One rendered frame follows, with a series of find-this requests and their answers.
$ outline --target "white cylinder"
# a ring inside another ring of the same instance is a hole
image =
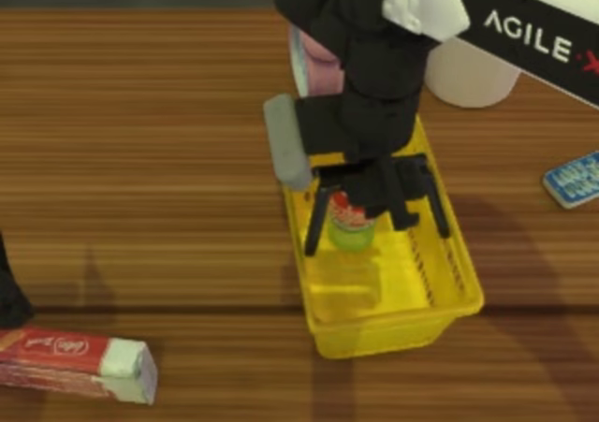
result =
[[[431,52],[425,83],[448,104],[480,109],[506,99],[519,75],[518,68],[451,38]]]

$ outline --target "wood grain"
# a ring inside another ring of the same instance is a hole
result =
[[[261,104],[293,90],[273,12],[0,13],[0,223],[40,307],[298,307]],[[491,306],[591,305],[599,207],[541,175],[599,117],[522,78],[422,115]]]
[[[326,361],[298,315],[45,316],[45,327],[145,338],[152,408],[3,389],[2,420],[592,422],[599,326],[589,317],[474,317],[402,354]]]

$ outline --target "red box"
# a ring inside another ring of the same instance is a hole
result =
[[[153,404],[158,372],[145,342],[38,328],[0,330],[0,385]]]

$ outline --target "yellow container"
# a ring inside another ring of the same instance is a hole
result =
[[[314,204],[313,189],[285,189],[308,326],[318,352],[349,358],[429,344],[456,318],[478,313],[483,293],[420,121],[398,154],[426,153],[446,211],[451,237],[439,237],[426,198],[408,203],[420,224],[393,230],[379,218],[373,245],[351,253],[336,249],[323,228],[318,252],[303,254]],[[316,156],[313,166],[341,164],[340,154]]]

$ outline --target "blue card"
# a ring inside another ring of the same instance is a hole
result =
[[[599,197],[599,151],[552,169],[543,184],[565,209]]]

